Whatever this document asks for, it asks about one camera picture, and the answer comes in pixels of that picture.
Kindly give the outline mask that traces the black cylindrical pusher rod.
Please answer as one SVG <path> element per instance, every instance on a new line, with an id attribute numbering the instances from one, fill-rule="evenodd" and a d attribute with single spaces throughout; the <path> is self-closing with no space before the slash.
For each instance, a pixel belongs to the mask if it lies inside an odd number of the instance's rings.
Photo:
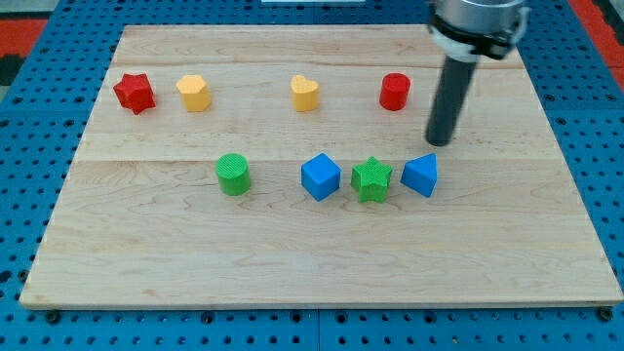
<path id="1" fill-rule="evenodd" d="M 434 146 L 451 142 L 477 63 L 446 57 L 425 130 Z"/>

